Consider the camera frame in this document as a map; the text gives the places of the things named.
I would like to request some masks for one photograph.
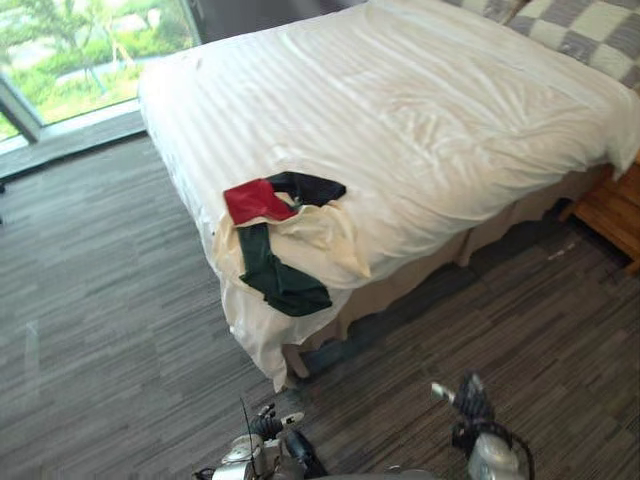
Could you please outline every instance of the bed skirt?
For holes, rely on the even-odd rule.
[[[473,252],[502,238],[513,225],[540,220],[560,198],[577,200],[593,186],[601,170],[600,166],[584,173],[570,172],[562,181],[527,195],[482,225],[460,232],[434,255],[408,263],[386,279],[355,290],[338,316],[326,327],[307,338],[302,345],[282,346],[289,373],[307,378],[309,370],[300,357],[301,353],[317,350],[329,340],[346,340],[353,322],[384,310],[442,265],[455,262],[466,266]]]

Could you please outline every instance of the wooden nightstand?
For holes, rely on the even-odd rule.
[[[625,271],[640,270],[640,152],[636,161],[620,180],[611,179],[611,168],[591,191],[560,214],[565,221],[571,214],[607,238],[631,257]]]

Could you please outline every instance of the green cloth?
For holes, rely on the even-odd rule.
[[[301,317],[331,306],[327,288],[306,273],[283,264],[271,251],[266,223],[238,228],[247,285],[264,294],[273,308]]]

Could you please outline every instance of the checkered pillow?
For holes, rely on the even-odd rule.
[[[518,10],[528,0],[443,0],[462,7],[465,10],[490,18],[498,23],[505,24],[513,18]]]
[[[509,26],[629,88],[640,86],[640,0],[534,0]]]

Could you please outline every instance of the glass window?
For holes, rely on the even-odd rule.
[[[7,117],[0,113],[0,142],[7,138],[15,137],[16,135],[18,135],[16,127],[11,125]]]
[[[193,44],[182,0],[0,0],[0,68],[47,124],[134,98]]]

